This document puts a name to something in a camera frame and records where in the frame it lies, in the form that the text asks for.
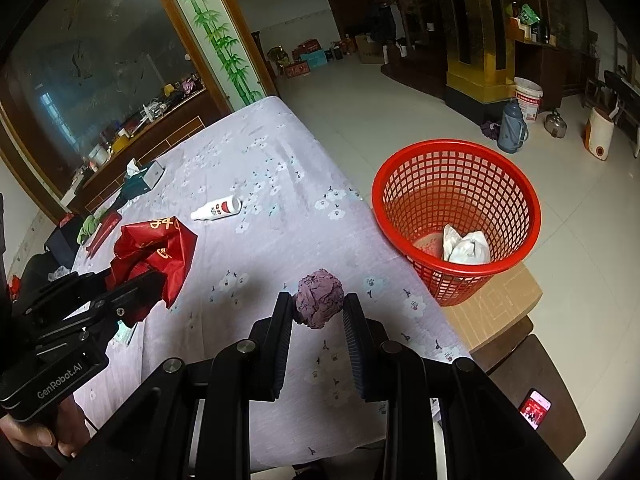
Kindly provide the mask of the person's left hand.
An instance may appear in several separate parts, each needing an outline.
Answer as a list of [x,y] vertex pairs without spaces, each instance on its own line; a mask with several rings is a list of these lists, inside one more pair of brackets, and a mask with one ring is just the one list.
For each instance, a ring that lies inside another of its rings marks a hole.
[[1,431],[17,451],[26,454],[32,448],[57,448],[64,456],[75,456],[89,442],[85,412],[68,396],[58,406],[55,428],[41,425],[25,426],[11,415],[1,419]]

